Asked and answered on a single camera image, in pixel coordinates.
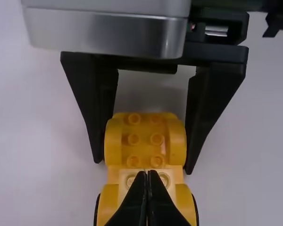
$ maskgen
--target black plastic part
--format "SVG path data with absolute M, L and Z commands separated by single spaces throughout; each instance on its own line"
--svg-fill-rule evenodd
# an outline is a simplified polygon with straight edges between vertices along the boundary
M 104 158 L 107 121 L 113 116 L 118 70 L 91 54 L 62 52 L 60 59 L 86 123 L 95 163 Z
M 185 171 L 191 174 L 204 141 L 243 82 L 246 64 L 213 63 L 198 67 L 189 80 L 185 129 L 187 159 Z
M 186 42 L 183 48 L 183 56 L 172 60 L 139 59 L 124 56 L 99 56 L 114 67 L 123 70 L 131 70 L 132 65 L 143 68 L 148 72 L 157 73 L 163 71 L 166 66 L 188 65 L 209 67 L 212 63 L 245 64 L 248 60 L 249 49 L 245 46 L 216 45 L 209 43 Z
M 122 204 L 105 226 L 146 226 L 147 174 L 140 171 Z
M 174 205 L 155 170 L 148 171 L 148 226 L 191 226 Z
M 249 19 L 250 16 L 247 12 L 192 7 L 189 22 L 195 23 L 196 29 L 187 33 L 187 40 L 204 41 L 213 44 L 238 45 L 247 37 Z M 227 36 L 218 37 L 205 35 L 206 25 L 228 27 Z
M 100 202 L 100 194 L 98 195 L 98 198 L 96 199 L 96 203 L 95 203 L 93 226 L 96 226 L 96 224 L 98 222 L 99 202 Z
M 280 30 L 283 30 L 283 0 L 268 0 L 265 7 L 269 12 L 266 16 L 268 28 L 263 37 L 274 38 Z
M 195 213 L 196 213 L 196 226 L 199 226 L 199 214 L 198 214 L 198 208 L 197 208 L 197 203 L 195 200 L 194 195 L 192 194 L 193 201 L 194 201 L 194 206 L 195 206 Z

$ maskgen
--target yellow toy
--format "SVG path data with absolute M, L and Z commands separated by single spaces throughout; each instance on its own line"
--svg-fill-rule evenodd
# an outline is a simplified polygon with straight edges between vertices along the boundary
M 172 113 L 117 113 L 106 126 L 108 181 L 96 208 L 96 226 L 119 209 L 138 172 L 155 170 L 175 207 L 191 226 L 198 225 L 194 198 L 183 180 L 186 133 Z

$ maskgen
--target metal plate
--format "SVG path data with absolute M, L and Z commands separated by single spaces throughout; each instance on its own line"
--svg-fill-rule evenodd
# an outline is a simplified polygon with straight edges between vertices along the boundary
M 36 47 L 156 59 L 183 52 L 186 18 L 27 7 L 23 14 Z

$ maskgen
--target black mount bracket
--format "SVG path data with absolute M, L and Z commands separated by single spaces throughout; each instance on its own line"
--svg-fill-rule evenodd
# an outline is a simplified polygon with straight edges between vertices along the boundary
M 243 82 L 248 48 L 246 12 L 193 8 L 183 56 L 172 60 L 140 59 L 86 53 L 61 52 L 61 63 L 86 123 L 95 163 L 104 158 L 104 135 L 113 115 L 118 69 L 155 73 L 177 72 L 178 65 L 197 66 L 189 80 L 185 128 L 191 174 L 207 135 Z M 227 26 L 226 37 L 205 34 L 206 25 Z

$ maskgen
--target yellow toy car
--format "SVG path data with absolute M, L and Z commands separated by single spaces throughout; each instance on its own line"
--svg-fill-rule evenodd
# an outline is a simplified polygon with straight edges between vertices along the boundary
M 194 197 L 183 181 L 185 129 L 174 114 L 115 114 L 106 126 L 104 156 L 108 182 L 95 226 L 198 225 Z

